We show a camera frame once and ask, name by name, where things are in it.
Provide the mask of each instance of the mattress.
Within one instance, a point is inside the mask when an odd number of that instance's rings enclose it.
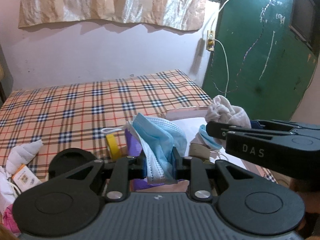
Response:
[[[76,147],[110,159],[103,127],[124,125],[137,113],[161,116],[168,109],[207,106],[209,96],[180,70],[129,79],[14,91],[0,109],[0,165],[10,150],[41,139],[28,167],[42,181],[60,151]],[[126,155],[123,132],[115,133]],[[260,175],[272,179],[268,170]]]

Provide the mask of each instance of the qr code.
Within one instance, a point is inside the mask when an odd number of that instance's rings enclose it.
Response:
[[[21,181],[22,181],[23,184],[26,184],[27,181],[28,181],[28,176],[24,174],[24,175],[21,177]]]

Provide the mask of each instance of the green wall panel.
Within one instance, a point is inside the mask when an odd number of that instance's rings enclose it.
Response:
[[[248,53],[239,73],[246,51],[262,33],[260,14],[269,1],[230,0],[222,12],[216,38],[222,42],[228,56],[228,91],[232,92],[227,94],[227,98],[231,104],[242,106],[251,119],[288,120],[302,98],[317,63],[308,47],[289,29],[293,0],[272,0],[265,12],[263,35]],[[270,57],[259,80],[273,33]],[[211,56],[203,89],[213,98],[222,94],[213,82],[224,91],[227,70],[219,43],[216,42]]]

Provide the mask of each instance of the white wall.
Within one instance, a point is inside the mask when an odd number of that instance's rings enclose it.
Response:
[[[320,57],[310,87],[305,92],[291,121],[320,125]]]
[[[19,5],[20,0],[0,0],[0,50],[10,72],[3,81],[7,91],[12,81],[13,89],[19,90],[171,69],[184,71],[199,85],[203,82],[209,52],[199,42],[202,30],[185,33],[102,20],[20,30]],[[207,1],[205,22],[218,7]]]

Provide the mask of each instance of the electrical outlet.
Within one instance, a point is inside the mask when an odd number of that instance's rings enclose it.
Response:
[[[206,42],[206,46],[207,46],[207,50],[208,51],[214,51],[214,44],[215,44],[215,31],[208,31],[207,33],[207,42]]]

